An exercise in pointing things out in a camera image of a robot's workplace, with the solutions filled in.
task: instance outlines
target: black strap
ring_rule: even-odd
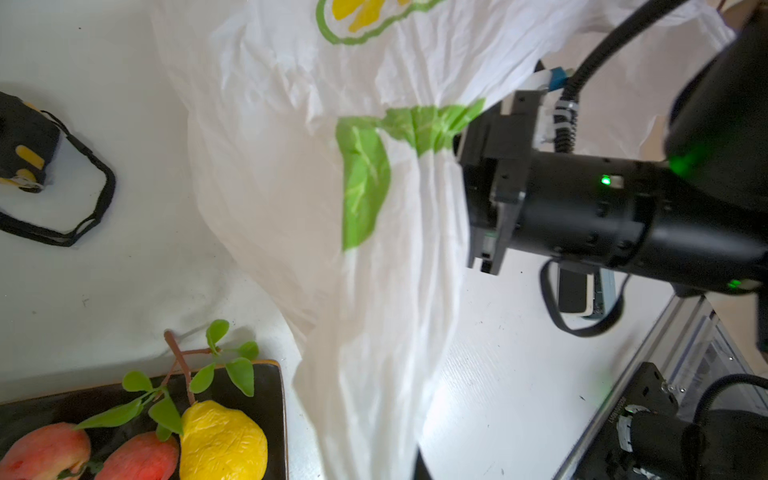
[[[85,235],[91,228],[96,227],[100,222],[104,213],[109,208],[109,204],[112,203],[112,197],[114,196],[114,189],[117,186],[117,179],[114,177],[114,172],[107,167],[102,161],[100,161],[94,155],[90,148],[86,147],[83,142],[79,141],[64,124],[56,118],[51,112],[43,110],[42,113],[48,115],[51,121],[56,124],[59,129],[64,133],[69,143],[74,146],[77,151],[85,155],[91,163],[104,173],[107,181],[104,182],[104,188],[101,189],[101,193],[96,200],[96,207],[91,215],[83,219],[78,225],[67,233],[58,232],[44,227],[33,225],[32,223],[22,222],[10,215],[0,212],[0,230],[8,233],[12,233],[19,237],[28,238],[40,243],[46,243],[47,245],[57,245],[59,247],[70,247],[77,242],[80,237]]]
[[[552,284],[549,281],[549,266],[552,265],[553,262],[559,263],[559,261],[559,259],[555,258],[547,260],[547,263],[544,264],[544,266],[541,268],[541,272],[538,274],[539,282],[541,283],[541,296],[544,297],[544,305],[547,306],[547,311],[549,312],[549,316],[552,318],[554,325],[564,332],[568,332],[571,335],[580,336],[582,338],[588,336],[598,336],[601,333],[607,332],[613,325],[616,324],[616,322],[621,318],[621,314],[624,312],[624,288],[627,286],[627,281],[632,276],[627,275],[627,278],[625,278],[624,282],[621,283],[621,288],[619,289],[619,295],[616,299],[616,303],[614,304],[614,307],[611,309],[611,311],[608,312],[608,314],[605,316],[605,318],[595,323],[593,326],[588,326],[583,329],[572,329],[565,324],[563,317],[560,315],[558,302],[554,298],[554,293],[552,293]]]

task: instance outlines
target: artificial peach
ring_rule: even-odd
[[[161,442],[154,432],[142,433],[109,455],[95,480],[168,480],[179,462],[179,444],[171,436]]]
[[[0,480],[56,480],[64,470],[79,472],[90,457],[91,440],[85,432],[71,423],[47,425],[11,446],[0,460]]]

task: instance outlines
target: table surface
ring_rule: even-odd
[[[167,371],[162,332],[204,344],[212,319],[283,367],[291,478],[322,478],[290,382],[300,360],[283,317],[208,230],[186,160],[186,112],[161,69],[141,0],[0,3],[0,91],[54,112],[114,168],[102,225],[62,249],[0,234],[0,402]],[[103,177],[70,146],[39,195],[0,206],[62,230],[86,217]],[[669,300],[633,279],[619,325],[596,339],[557,331],[538,291],[541,257],[502,274],[466,270],[455,341],[425,424],[436,479],[550,478]]]

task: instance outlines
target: black tape measure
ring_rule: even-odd
[[[45,185],[45,169],[53,161],[63,136],[102,173],[107,181],[91,215],[63,233],[22,222],[0,212],[0,230],[48,245],[69,247],[101,222],[114,196],[114,172],[79,141],[50,112],[40,111],[21,98],[0,92],[0,184],[36,194]]]

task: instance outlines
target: black tray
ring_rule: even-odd
[[[195,397],[198,402],[214,400],[228,409],[242,410],[258,423],[264,431],[269,448],[263,480],[287,480],[286,410],[280,364],[273,360],[256,360],[253,362],[253,376],[256,380],[253,398],[243,395],[223,368],[216,369],[210,388]],[[158,386],[162,380],[162,376],[154,377],[152,383]],[[184,376],[178,374],[171,377],[168,390],[179,412],[184,412],[189,407]],[[121,384],[117,383],[0,405],[0,458],[16,440],[32,430],[58,422],[79,423],[138,396],[138,393],[124,391]],[[103,462],[128,439],[139,433],[153,432],[156,426],[144,412],[120,427],[88,429],[86,432],[91,438],[91,458]],[[92,478],[93,475],[88,472],[81,480]],[[170,478],[179,479],[178,467]]]

